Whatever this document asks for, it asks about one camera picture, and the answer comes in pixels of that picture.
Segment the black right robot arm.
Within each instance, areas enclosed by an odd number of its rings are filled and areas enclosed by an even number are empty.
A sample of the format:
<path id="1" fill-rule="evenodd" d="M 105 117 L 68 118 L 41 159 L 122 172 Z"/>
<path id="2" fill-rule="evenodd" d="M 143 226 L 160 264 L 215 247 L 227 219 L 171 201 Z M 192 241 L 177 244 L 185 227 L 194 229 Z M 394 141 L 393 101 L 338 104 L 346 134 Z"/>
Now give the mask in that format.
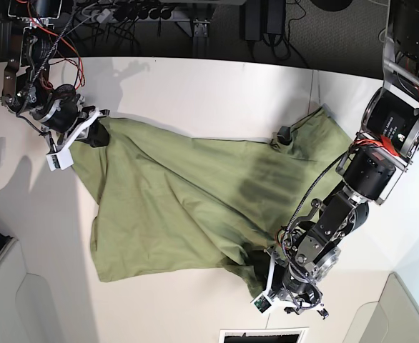
<path id="1" fill-rule="evenodd" d="M 69 25 L 56 30 L 52 24 L 61 8 L 61 1 L 10 1 L 11 28 L 0 102 L 45 138 L 52 153 L 73 141 L 104 147 L 110 136 L 100 120 L 109 111 L 85 106 L 78 92 L 85 84 L 81 59 L 71 62 L 77 68 L 73 83 L 54 86 L 49 78 L 59 45 L 75 50 L 65 38 Z"/>

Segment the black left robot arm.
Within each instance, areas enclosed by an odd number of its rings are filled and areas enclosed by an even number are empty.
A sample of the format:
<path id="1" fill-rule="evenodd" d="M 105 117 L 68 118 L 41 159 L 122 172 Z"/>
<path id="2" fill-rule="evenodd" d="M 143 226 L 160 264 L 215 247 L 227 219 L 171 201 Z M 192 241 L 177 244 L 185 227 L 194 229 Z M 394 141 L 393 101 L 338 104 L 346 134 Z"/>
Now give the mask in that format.
<path id="1" fill-rule="evenodd" d="M 419 1 L 389 1 L 383 42 L 383 85 L 369 101 L 355 140 L 330 168 L 340 183 L 308 214 L 294 212 L 277 233 L 265 289 L 253 300 L 262 314 L 275 307 L 328 313 L 318 283 L 337 263 L 339 243 L 382 204 L 419 150 Z"/>

